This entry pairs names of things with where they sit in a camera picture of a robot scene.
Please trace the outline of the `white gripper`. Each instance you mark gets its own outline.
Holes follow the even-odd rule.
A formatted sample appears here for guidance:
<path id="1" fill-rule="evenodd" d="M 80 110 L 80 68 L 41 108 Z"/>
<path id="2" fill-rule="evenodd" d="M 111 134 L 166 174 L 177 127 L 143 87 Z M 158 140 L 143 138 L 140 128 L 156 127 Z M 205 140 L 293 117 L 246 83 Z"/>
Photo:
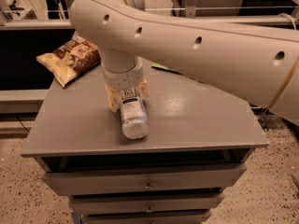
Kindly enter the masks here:
<path id="1" fill-rule="evenodd" d="M 125 57 L 105 58 L 102 62 L 105 78 L 105 90 L 110 110 L 117 112 L 121 103 L 121 91 L 136 87 L 142 98 L 150 96 L 148 81 L 146 80 L 141 59 L 134 55 Z"/>

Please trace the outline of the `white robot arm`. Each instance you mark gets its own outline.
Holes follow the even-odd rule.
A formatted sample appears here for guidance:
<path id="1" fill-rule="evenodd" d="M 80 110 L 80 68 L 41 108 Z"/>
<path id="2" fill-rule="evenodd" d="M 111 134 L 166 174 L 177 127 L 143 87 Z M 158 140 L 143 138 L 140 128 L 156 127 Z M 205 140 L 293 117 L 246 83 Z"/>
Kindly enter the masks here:
<path id="1" fill-rule="evenodd" d="M 139 83 L 145 58 L 299 124 L 295 30 L 160 16 L 144 0 L 75 0 L 69 18 L 99 48 L 115 90 Z"/>

